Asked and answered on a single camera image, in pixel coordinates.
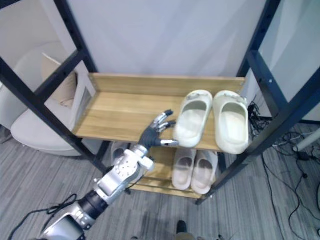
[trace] silver robotic arm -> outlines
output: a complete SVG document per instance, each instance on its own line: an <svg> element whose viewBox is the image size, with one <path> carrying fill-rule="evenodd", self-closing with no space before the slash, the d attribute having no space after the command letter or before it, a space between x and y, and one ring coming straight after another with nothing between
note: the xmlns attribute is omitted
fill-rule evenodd
<svg viewBox="0 0 320 240"><path fill-rule="evenodd" d="M132 150L125 150L115 160L115 165L94 184L93 190L84 198L65 208L65 214L44 230L39 240L85 240L84 230L89 230L97 218L111 205L119 195L135 180L140 171L152 171L154 162L147 157L151 147L176 146L175 140L163 140L159 134L176 124L165 122L172 115L167 110L158 115L142 133Z"/></svg>

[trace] beige pillow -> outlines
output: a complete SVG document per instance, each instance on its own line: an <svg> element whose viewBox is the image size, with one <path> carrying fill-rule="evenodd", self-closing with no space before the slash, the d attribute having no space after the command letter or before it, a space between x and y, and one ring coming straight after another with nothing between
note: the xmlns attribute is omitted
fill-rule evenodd
<svg viewBox="0 0 320 240"><path fill-rule="evenodd" d="M42 53L41 77L42 81L46 79L61 65L58 61ZM60 84L60 86L51 95L51 99L56 100L60 105L72 107L77 89L77 75L72 71L69 76Z"/></svg>

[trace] white slipper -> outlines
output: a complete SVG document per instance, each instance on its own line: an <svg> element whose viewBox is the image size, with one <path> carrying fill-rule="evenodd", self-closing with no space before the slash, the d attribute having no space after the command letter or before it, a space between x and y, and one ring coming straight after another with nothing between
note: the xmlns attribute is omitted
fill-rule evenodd
<svg viewBox="0 0 320 240"><path fill-rule="evenodd" d="M111 145L111 163L115 163L115 160L124 154L125 150L128 149L129 143L123 141L114 141Z"/></svg>
<svg viewBox="0 0 320 240"><path fill-rule="evenodd" d="M247 100L233 91L220 91L213 99L215 141L229 154L243 153L249 144Z"/></svg>
<svg viewBox="0 0 320 240"><path fill-rule="evenodd" d="M184 148L193 148L201 140L211 111L213 97L206 90L189 93L181 105L173 131L173 139Z"/></svg>
<svg viewBox="0 0 320 240"><path fill-rule="evenodd" d="M178 148L175 152L172 171L172 184L176 189L186 190L190 187L197 150Z"/></svg>
<svg viewBox="0 0 320 240"><path fill-rule="evenodd" d="M191 188L197 194L206 194L216 180L218 154L212 151L198 150L195 157Z"/></svg>

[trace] metal rack post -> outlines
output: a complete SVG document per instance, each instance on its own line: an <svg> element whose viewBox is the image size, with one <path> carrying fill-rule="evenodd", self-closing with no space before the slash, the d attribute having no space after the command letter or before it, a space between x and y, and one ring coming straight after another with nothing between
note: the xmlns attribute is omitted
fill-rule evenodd
<svg viewBox="0 0 320 240"><path fill-rule="evenodd" d="M195 202L197 205L203 203L231 178L240 173L320 102L320 68L288 103L276 79L259 53L259 48L279 4L280 0L267 0L237 73L237 77L246 77L249 69L252 70L271 112L273 121L254 139L244 153L237 156L236 160L228 168L225 168L224 157L220 158L219 156L219 162L224 162L222 164L223 169L220 169L222 174L213 183L210 191Z"/></svg>
<svg viewBox="0 0 320 240"><path fill-rule="evenodd" d="M15 4L21 0L1 1L0 9ZM89 160L97 169L105 174L108 169L102 163L109 141L104 141L96 155L82 143L82 138L75 136L66 126L45 106L46 100L60 86L64 79L83 61L90 73L98 72L93 59L83 40L77 23L65 0L54 0L58 11L69 31L76 46L76 51L71 54L61 66L35 91L32 92L28 86L15 74L15 72L0 57L0 79L1 82L34 114L43 120L52 130L62 137L68 144L77 150L82 156Z"/></svg>

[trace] wooden shelf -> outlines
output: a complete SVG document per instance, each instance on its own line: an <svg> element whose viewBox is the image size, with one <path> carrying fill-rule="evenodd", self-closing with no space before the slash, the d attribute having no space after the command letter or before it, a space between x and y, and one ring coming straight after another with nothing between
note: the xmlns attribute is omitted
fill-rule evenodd
<svg viewBox="0 0 320 240"><path fill-rule="evenodd" d="M172 185L172 169L175 152L175 148L151 148L149 156L155 159L155 167L153 171L147 172L132 189L194 199L201 197L201 195L195 193L191 188L182 191Z"/></svg>
<svg viewBox="0 0 320 240"><path fill-rule="evenodd" d="M186 77L90 74L97 93L78 121L73 133L82 138L110 141L138 142L140 135L161 112L171 109L169 120L177 119L185 96L198 89L214 96L222 90L240 92L243 77ZM215 140L214 115L211 111L204 134L197 149L220 151ZM161 137L172 139L173 130ZM169 194L187 198L200 195L172 185L175 148L155 147L149 155L155 158L155 168L148 172L132 189Z"/></svg>

